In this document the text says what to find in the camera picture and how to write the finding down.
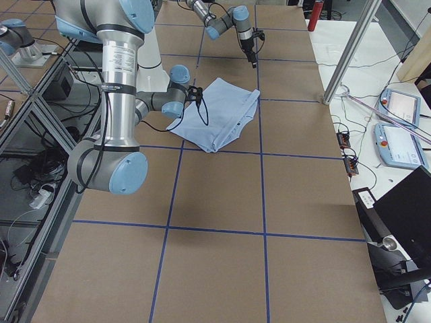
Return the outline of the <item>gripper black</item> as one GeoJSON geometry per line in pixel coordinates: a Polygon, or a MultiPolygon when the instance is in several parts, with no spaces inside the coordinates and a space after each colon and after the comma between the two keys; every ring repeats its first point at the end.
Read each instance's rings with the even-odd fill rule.
{"type": "Polygon", "coordinates": [[[252,64],[252,68],[257,68],[257,58],[254,50],[255,41],[254,40],[244,40],[244,53],[247,57],[248,62],[252,64]]]}

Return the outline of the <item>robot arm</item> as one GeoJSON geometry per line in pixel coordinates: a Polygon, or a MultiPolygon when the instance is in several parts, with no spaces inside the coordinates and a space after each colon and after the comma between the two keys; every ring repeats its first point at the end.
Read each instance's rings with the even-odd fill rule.
{"type": "Polygon", "coordinates": [[[210,9],[216,3],[209,5],[203,1],[185,1],[185,3],[189,10],[193,11],[203,22],[205,31],[212,40],[218,39],[224,32],[234,28],[241,51],[246,55],[252,68],[257,67],[259,51],[255,50],[255,39],[259,38],[264,42],[265,34],[262,30],[252,27],[250,14],[245,5],[231,7],[228,10],[222,8],[225,13],[218,17],[210,9]]]}
{"type": "Polygon", "coordinates": [[[59,32],[102,45],[100,132],[80,141],[67,169],[82,188],[131,194],[148,162],[134,130],[148,112],[179,118],[189,94],[189,70],[162,66],[150,1],[55,1],[59,32]]]}

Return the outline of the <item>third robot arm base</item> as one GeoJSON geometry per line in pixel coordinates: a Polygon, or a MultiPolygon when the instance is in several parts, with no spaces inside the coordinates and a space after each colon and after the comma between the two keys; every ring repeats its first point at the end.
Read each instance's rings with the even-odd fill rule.
{"type": "Polygon", "coordinates": [[[1,49],[17,67],[43,67],[57,50],[56,45],[40,44],[20,19],[1,21],[1,49]]]}

